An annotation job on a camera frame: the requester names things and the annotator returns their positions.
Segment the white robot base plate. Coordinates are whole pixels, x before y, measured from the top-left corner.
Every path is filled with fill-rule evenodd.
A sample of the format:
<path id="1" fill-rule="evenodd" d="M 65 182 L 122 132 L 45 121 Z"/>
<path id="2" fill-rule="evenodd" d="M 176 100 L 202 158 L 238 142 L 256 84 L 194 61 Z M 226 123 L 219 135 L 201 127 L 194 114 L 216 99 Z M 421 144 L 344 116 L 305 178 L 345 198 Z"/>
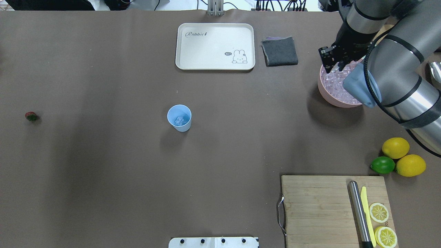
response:
<path id="1" fill-rule="evenodd" d="M 259 248 L 255 237 L 175 237 L 169 248 Z"/>

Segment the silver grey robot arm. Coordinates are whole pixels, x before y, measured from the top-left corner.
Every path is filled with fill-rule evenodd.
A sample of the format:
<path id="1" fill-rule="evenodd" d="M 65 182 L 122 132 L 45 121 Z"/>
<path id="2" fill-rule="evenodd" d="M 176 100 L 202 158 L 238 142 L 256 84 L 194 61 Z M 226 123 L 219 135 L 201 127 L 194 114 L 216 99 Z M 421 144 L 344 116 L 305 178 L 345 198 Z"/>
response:
<path id="1" fill-rule="evenodd" d="M 362 59 L 344 81 L 362 104 L 378 106 L 440 157 L 440 89 L 416 69 L 440 47 L 439 0 L 332 0 L 343 21 L 318 50 L 327 73 Z"/>

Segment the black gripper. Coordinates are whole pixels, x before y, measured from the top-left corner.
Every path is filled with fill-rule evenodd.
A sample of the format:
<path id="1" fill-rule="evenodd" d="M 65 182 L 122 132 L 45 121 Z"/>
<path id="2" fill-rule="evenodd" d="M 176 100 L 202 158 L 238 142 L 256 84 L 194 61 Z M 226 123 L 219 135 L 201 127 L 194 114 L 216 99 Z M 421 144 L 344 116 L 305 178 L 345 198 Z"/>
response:
<path id="1" fill-rule="evenodd" d="M 330 47 L 318 49 L 326 73 L 330 73 L 336 64 L 342 71 L 351 61 L 358 61 L 366 54 L 373 38 L 374 33 L 360 33 L 344 21 L 335 42 Z"/>

